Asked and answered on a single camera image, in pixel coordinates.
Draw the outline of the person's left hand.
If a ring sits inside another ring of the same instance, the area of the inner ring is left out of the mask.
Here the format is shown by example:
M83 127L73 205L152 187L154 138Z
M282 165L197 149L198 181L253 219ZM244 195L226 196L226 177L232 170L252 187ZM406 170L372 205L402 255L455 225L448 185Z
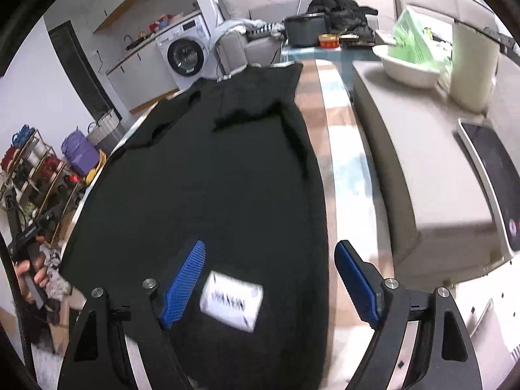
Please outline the person's left hand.
M31 247L28 258L14 264L21 296L39 309L47 303L45 287L49 281L45 254L38 245Z

